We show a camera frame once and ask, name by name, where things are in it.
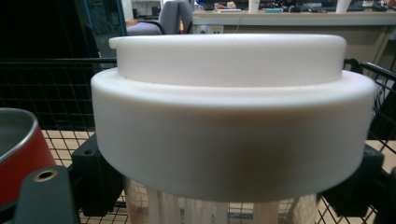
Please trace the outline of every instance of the transparent container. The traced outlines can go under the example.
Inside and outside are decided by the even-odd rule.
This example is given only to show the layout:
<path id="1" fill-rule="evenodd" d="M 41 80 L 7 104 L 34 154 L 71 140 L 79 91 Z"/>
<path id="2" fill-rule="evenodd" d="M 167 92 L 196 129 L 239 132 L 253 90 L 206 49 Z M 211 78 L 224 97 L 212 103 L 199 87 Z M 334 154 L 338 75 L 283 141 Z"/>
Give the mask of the transparent container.
<path id="1" fill-rule="evenodd" d="M 126 178 L 133 224 L 307 224 L 315 223 L 317 194 L 265 203 L 210 202 L 178 197 Z"/>

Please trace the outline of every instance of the metal grid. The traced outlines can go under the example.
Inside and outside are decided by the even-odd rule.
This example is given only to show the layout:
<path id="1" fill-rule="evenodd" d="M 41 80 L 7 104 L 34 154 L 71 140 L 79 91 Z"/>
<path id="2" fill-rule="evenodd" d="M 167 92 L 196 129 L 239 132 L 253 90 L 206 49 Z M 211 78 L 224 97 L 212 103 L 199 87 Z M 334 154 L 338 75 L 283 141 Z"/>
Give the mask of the metal grid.
<path id="1" fill-rule="evenodd" d="M 35 113 L 54 159 L 67 167 L 71 164 L 73 151 L 94 133 L 91 77 L 115 66 L 115 59 L 2 60 L 0 106 Z M 386 155 L 384 169 L 389 172 L 391 167 L 396 166 L 396 122 L 381 108 L 389 104 L 386 97 L 396 96 L 392 82 L 396 77 L 394 74 L 373 72 L 369 76 L 378 86 L 375 117 L 382 118 L 379 122 L 387 126 L 386 133 L 390 135 L 378 135 L 383 126 L 377 125 L 376 130 L 372 127 L 367 143 Z M 291 204 L 284 205 L 285 209 L 292 209 Z M 230 203 L 230 223 L 251 223 L 247 217 L 251 217 L 252 210 L 249 203 Z M 82 213 L 80 217 L 82 223 L 128 223 L 125 197 L 123 194 L 120 196 L 114 212 L 106 217 L 84 217 Z M 338 217 L 328 203 L 320 199 L 316 223 L 373 223 L 374 218 L 374 208 L 369 209 L 366 217 Z"/>

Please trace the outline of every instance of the chair backrest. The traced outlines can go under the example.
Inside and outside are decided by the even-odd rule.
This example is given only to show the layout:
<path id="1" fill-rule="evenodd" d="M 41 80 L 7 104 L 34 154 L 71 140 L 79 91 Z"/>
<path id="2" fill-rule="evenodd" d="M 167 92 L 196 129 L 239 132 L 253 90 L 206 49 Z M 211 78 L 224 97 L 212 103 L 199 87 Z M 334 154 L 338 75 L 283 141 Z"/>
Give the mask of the chair backrest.
<path id="1" fill-rule="evenodd" d="M 192 12 L 194 8 L 188 0 L 178 0 L 178 11 L 183 22 L 184 33 L 192 34 Z"/>
<path id="2" fill-rule="evenodd" d="M 175 35 L 180 31 L 178 1 L 167 1 L 163 4 L 158 21 L 166 35 Z"/>

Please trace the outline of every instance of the gray chair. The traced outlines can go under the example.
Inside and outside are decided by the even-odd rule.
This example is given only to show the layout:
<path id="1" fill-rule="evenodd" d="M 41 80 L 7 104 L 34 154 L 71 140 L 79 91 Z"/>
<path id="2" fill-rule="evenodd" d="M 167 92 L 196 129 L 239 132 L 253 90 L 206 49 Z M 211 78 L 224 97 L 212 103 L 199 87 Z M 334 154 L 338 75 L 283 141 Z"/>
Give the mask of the gray chair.
<path id="1" fill-rule="evenodd" d="M 192 34 L 192 12 L 194 11 L 193 6 L 189 0 L 178 0 L 178 12 L 180 14 L 181 21 L 183 22 L 184 34 Z"/>
<path id="2" fill-rule="evenodd" d="M 161 9 L 158 21 L 139 21 L 127 27 L 128 35 L 175 35 L 180 32 L 178 1 L 167 1 Z"/>

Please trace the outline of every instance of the cup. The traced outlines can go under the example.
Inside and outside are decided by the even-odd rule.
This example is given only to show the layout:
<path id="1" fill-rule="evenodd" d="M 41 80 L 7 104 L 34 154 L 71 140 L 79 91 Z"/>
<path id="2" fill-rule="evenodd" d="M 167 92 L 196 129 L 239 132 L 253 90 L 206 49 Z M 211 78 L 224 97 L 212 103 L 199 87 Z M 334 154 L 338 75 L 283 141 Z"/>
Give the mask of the cup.
<path id="1" fill-rule="evenodd" d="M 35 115 L 0 108 L 0 206 L 18 198 L 22 180 L 35 170 L 55 165 Z"/>
<path id="2" fill-rule="evenodd" d="M 248 12 L 257 13 L 259 12 L 260 0 L 248 0 Z"/>
<path id="3" fill-rule="evenodd" d="M 337 7 L 335 9 L 335 13 L 347 13 L 347 8 L 349 7 L 350 0 L 338 0 Z"/>

